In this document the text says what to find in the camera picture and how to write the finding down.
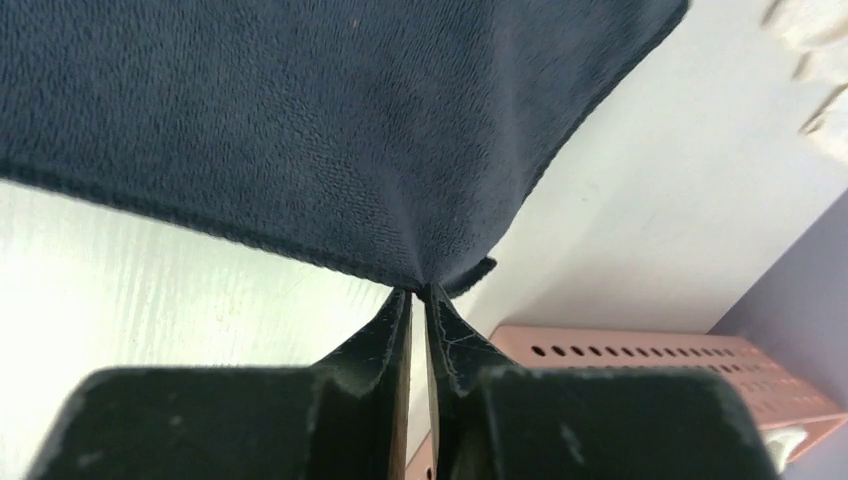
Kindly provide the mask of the dark blue towel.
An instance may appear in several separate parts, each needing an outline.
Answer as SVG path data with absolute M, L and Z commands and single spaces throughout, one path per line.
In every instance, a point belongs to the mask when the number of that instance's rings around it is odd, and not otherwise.
M 685 1 L 5 1 L 1 175 L 458 296 Z

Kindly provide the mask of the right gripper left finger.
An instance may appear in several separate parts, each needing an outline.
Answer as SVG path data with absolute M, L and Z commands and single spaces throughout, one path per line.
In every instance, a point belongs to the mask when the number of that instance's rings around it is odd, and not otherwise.
M 401 479 L 411 294 L 305 367 L 109 368 L 65 401 L 31 479 Z

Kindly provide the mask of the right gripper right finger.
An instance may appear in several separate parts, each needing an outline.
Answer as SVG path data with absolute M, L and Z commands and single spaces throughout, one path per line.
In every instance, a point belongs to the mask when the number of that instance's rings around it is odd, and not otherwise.
M 425 286 L 438 479 L 774 479 L 741 397 L 694 369 L 518 365 Z

